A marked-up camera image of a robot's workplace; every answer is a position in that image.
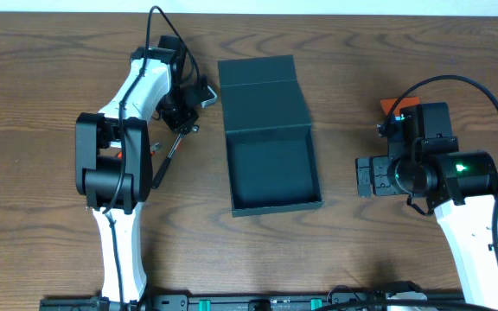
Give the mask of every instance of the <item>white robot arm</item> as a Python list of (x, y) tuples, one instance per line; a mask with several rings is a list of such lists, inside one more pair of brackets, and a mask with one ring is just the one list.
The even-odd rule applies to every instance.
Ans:
[[(147, 124), (158, 111), (181, 138), (194, 128), (198, 118), (195, 107), (208, 107), (217, 99), (204, 76), (192, 86), (181, 86), (187, 49), (180, 38), (163, 36), (159, 46), (148, 51), (144, 76), (124, 102), (123, 144), (128, 157), (123, 184), (112, 208), (107, 209), (117, 189), (122, 159), (102, 156), (99, 149), (121, 146), (120, 101), (141, 73), (143, 48), (132, 54), (130, 74), (111, 102), (98, 114), (82, 113), (76, 123), (76, 186), (86, 196), (87, 206), (93, 208), (99, 226), (105, 266), (101, 294), (109, 303), (140, 301), (147, 283), (140, 251), (140, 217), (151, 185), (155, 184), (151, 182)], [(166, 163), (156, 176), (158, 182), (169, 159)]]
[(498, 269), (493, 251), (493, 195), (471, 196), (456, 206), (453, 200), (436, 207), (437, 222), (449, 241), (467, 303), (498, 309)]

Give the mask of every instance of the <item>open box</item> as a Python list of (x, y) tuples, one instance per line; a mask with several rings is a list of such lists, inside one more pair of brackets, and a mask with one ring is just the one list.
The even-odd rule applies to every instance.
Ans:
[(219, 61), (219, 73), (233, 216), (322, 206), (293, 57)]

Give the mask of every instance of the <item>box lid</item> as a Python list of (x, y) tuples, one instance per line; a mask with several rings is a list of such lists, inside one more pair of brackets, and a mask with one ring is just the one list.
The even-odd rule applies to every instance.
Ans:
[(292, 55), (218, 63), (226, 132), (311, 125)]

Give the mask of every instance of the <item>wooden table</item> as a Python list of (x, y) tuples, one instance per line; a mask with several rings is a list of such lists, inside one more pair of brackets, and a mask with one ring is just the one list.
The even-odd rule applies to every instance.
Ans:
[[(99, 232), (74, 186), (74, 122), (124, 83), (145, 14), (0, 14), (0, 309), (45, 295), (93, 295)], [(170, 34), (155, 16), (152, 41)], [(220, 102), (201, 112), (146, 203), (144, 267), (159, 288), (193, 294), (325, 292), (413, 280), (458, 289), (434, 218), (405, 198), (357, 196), (354, 159), (382, 155), (379, 100), (438, 74), (477, 79), (498, 97), (498, 18), (171, 15), (201, 70), (217, 60), (294, 54), (314, 120), (323, 208), (233, 219)], [(438, 82), (416, 92), (450, 104), (461, 149), (498, 165), (498, 117), (478, 91)], [(169, 148), (162, 122), (151, 141)], [(159, 165), (167, 152), (154, 159)]]

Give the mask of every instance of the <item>black cable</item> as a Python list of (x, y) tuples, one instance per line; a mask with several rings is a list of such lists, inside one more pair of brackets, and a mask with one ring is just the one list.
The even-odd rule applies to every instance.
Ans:
[(414, 199), (414, 194), (409, 194), (408, 197), (406, 198), (406, 204), (410, 207), (412, 207), (416, 212), (418, 212), (422, 216), (430, 217), (433, 215), (433, 209), (428, 208), (428, 212), (424, 212), (420, 206), (416, 203), (412, 203), (412, 199)]
[[(389, 122), (390, 122), (391, 118), (393, 117), (393, 113), (395, 112), (395, 108), (397, 108), (397, 106), (399, 105), (401, 100), (403, 100), (403, 98), (405, 98), (408, 94), (410, 94), (412, 91), (416, 90), (417, 88), (419, 88), (421, 86), (424, 86), (424, 85), (431, 83), (431, 82), (434, 82), (434, 81), (447, 80), (447, 79), (466, 82), (466, 83), (474, 86), (475, 88), (480, 90), (483, 94), (485, 94), (485, 96), (487, 96), (489, 98), (489, 100), (491, 100), (491, 103), (493, 103), (493, 106), (495, 107), (495, 109), (497, 110), (497, 113), (498, 113), (498, 100), (493, 95), (493, 93), (491, 93), (485, 86), (482, 86), (481, 84), (479, 84), (478, 82), (476, 82), (470, 78), (466, 78), (466, 77), (459, 76), (459, 75), (453, 75), (453, 74), (440, 75), (437, 77), (425, 79), (424, 81), (417, 83), (416, 85), (414, 85), (413, 87), (408, 89), (406, 92), (404, 92), (403, 95), (401, 95), (397, 99), (397, 101), (395, 101), (395, 104), (393, 104), (393, 107), (391, 107), (391, 110), (389, 111), (389, 113), (387, 113), (386, 119), (384, 120), (384, 123), (381, 125), (381, 128), (380, 128), (381, 133), (384, 135), (388, 134)], [(492, 230), (491, 233), (493, 236), (493, 244), (491, 244), (489, 246), (489, 249), (493, 249), (493, 251), (495, 252), (495, 259), (497, 261), (497, 267), (498, 267), (498, 189), (497, 189), (497, 193), (495, 195), (495, 205), (493, 207), (493, 217), (491, 219), (491, 230)]]
[(417, 163), (416, 144), (419, 143), (421, 140), (422, 140), (422, 137), (416, 137), (412, 141), (412, 144), (411, 144), (411, 163), (412, 164)]
[(449, 308), (463, 311), (494, 311), (492, 308), (451, 301), (422, 301), (413, 299), (392, 299), (384, 301), (349, 301), (315, 309), (315, 311), (341, 310), (345, 308), (370, 307), (415, 307), (415, 308)]
[[(158, 10), (161, 15), (163, 16), (164, 20), (166, 23), (170, 26), (172, 31), (174, 31), (174, 34), (178, 37), (178, 39), (185, 45), (186, 43), (183, 41), (182, 37), (174, 28), (172, 25), (172, 22), (170, 22), (169, 18), (164, 14), (163, 10), (158, 6), (154, 5), (151, 7), (151, 10), (149, 11), (149, 16), (147, 18), (147, 31), (145, 32), (145, 48), (144, 48), (144, 62), (142, 63), (141, 68), (139, 69), (139, 74), (137, 77), (134, 79), (132, 82), (131, 86), (128, 88), (124, 96), (122, 97), (122, 100), (119, 103), (118, 106), (118, 128), (120, 131), (120, 149), (122, 151), (122, 162), (120, 164), (120, 175), (118, 177), (118, 182), (117, 186), (115, 188), (114, 195), (112, 196), (111, 202), (107, 206), (107, 208), (103, 211), (103, 214), (108, 213), (111, 211), (111, 209), (115, 206), (117, 203), (118, 199), (118, 194), (120, 193), (120, 188), (122, 187), (122, 184), (124, 182), (124, 177), (125, 177), (125, 170), (126, 170), (126, 148), (125, 148), (125, 132), (124, 132), (124, 109), (126, 105), (126, 100), (128, 97), (130, 97), (130, 94), (134, 91), (134, 88), (136, 87), (137, 83), (139, 80), (144, 76), (145, 73), (145, 68), (147, 65), (147, 55), (149, 54), (149, 41), (150, 41), (150, 31), (151, 31), (151, 17), (153, 16), (153, 11)], [(197, 62), (195, 61), (194, 56), (191, 54), (191, 51), (189, 51), (188, 46), (186, 45), (186, 50), (188, 51), (189, 58), (191, 59), (192, 66), (195, 68), (196, 74), (197, 74), (197, 79), (199, 79), (199, 67), (197, 66)]]
[(109, 226), (111, 227), (111, 235), (112, 235), (112, 253), (114, 254), (114, 264), (117, 267), (117, 277), (118, 277), (118, 294), (120, 295), (120, 308), (119, 311), (122, 311), (122, 308), (125, 303), (124, 293), (122, 290), (122, 272), (120, 271), (120, 259), (118, 258), (118, 245), (117, 245), (117, 231), (115, 229), (115, 224), (117, 223), (112, 219), (111, 214), (106, 215), (107, 220), (109, 220)]
[(332, 295), (338, 290), (338, 289), (348, 289), (351, 293), (353, 293), (354, 297), (356, 297), (356, 300), (357, 301), (360, 301), (361, 298), (354, 292), (353, 289), (351, 289), (349, 286), (347, 285), (337, 285), (335, 286), (334, 288), (332, 288), (332, 290), (329, 291), (329, 293), (326, 295), (326, 302), (332, 302)]
[[(151, 30), (151, 17), (153, 16), (153, 11), (157, 9), (159, 12), (161, 12), (161, 15), (163, 16), (164, 20), (166, 23), (170, 26), (172, 31), (176, 34), (178, 39), (180, 39), (181, 42), (185, 45), (185, 42), (181, 38), (180, 34), (178, 34), (178, 31), (174, 28), (172, 23), (170, 22), (169, 18), (164, 14), (163, 10), (159, 8), (158, 6), (153, 6), (151, 7), (151, 10), (149, 11), (149, 16), (147, 18), (147, 31), (145, 33), (145, 48), (144, 48), (144, 62), (142, 63), (142, 66), (139, 68), (139, 74), (137, 77), (134, 79), (124, 96), (122, 97), (122, 100), (118, 104), (118, 129), (120, 132), (120, 151), (122, 152), (122, 158), (121, 158), (121, 163), (120, 163), (120, 175), (118, 176), (118, 182), (117, 186), (115, 188), (114, 194), (111, 198), (111, 202), (109, 205), (105, 208), (103, 211), (103, 214), (109, 219), (109, 225), (111, 226), (111, 231), (112, 231), (112, 250), (114, 253), (114, 259), (115, 259), (115, 265), (117, 268), (117, 274), (118, 274), (118, 292), (120, 294), (120, 310), (123, 308), (124, 304), (124, 296), (123, 296), (123, 289), (122, 289), (122, 273), (120, 271), (120, 262), (118, 259), (118, 246), (117, 246), (117, 234), (115, 232), (114, 224), (115, 221), (112, 220), (111, 214), (107, 214), (109, 211), (111, 211), (115, 204), (117, 203), (118, 199), (118, 194), (120, 193), (120, 189), (122, 188), (122, 184), (124, 183), (124, 177), (125, 177), (125, 171), (126, 171), (126, 148), (125, 148), (125, 125), (124, 125), (124, 113), (125, 113), (125, 106), (126, 106), (126, 101), (130, 97), (131, 93), (134, 91), (134, 88), (136, 87), (137, 83), (139, 80), (145, 75), (145, 68), (147, 66), (147, 55), (149, 54), (149, 41), (150, 41), (150, 30)], [(199, 67), (197, 66), (197, 63), (195, 62), (194, 56), (191, 54), (189, 51), (188, 47), (186, 46), (186, 50), (188, 51), (189, 58), (192, 61), (192, 66), (195, 67), (195, 71), (197, 72), (197, 79), (199, 79)]]
[(195, 57), (191, 54), (191, 51), (189, 50), (188, 45), (186, 45), (186, 42), (184, 42), (184, 40), (182, 39), (182, 37), (180, 36), (180, 34), (176, 30), (176, 28), (174, 28), (174, 26), (172, 25), (172, 22), (170, 22), (169, 18), (166, 16), (166, 14), (164, 14), (163, 10), (161, 10), (161, 8), (158, 5), (154, 5), (151, 8), (150, 13), (149, 13), (150, 14), (149, 19), (151, 19), (151, 14), (153, 13), (154, 9), (157, 9), (161, 13), (161, 15), (163, 16), (166, 23), (170, 26), (172, 31), (174, 31), (174, 35), (176, 35), (178, 37), (178, 39), (180, 39), (180, 41), (186, 47), (186, 51), (188, 52), (189, 59), (191, 60), (191, 65), (195, 68), (195, 74), (196, 74), (197, 80), (199, 80), (199, 66), (197, 66), (197, 62), (195, 61)]
[(182, 81), (180, 81), (180, 84), (184, 84), (184, 83), (188, 82), (191, 79), (191, 77), (194, 75), (195, 60), (194, 60), (193, 56), (189, 57), (189, 62), (191, 63), (191, 69), (189, 70), (188, 76), (186, 78), (182, 79)]

